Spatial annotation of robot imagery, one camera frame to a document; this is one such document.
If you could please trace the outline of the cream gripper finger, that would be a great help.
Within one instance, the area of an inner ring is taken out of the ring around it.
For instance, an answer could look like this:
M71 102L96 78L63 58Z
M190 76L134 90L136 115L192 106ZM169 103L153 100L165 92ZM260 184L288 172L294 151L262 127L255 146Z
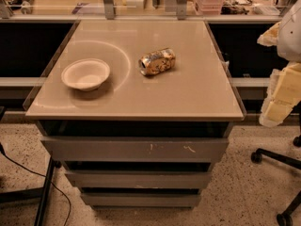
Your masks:
M301 64L289 62L282 70L273 69L259 123L265 127L282 124L300 101Z
M266 47L276 46L279 26L280 23L276 23L271 26L268 30L266 30L258 37L257 43Z

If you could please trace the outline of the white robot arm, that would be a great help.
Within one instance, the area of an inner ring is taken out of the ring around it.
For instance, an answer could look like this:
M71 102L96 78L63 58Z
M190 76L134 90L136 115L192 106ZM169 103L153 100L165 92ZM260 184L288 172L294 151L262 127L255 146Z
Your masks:
M282 124L301 101L301 0L297 0L280 22L261 34L257 43L276 46L277 54L288 61L281 71L272 70L261 106L259 123L274 127Z

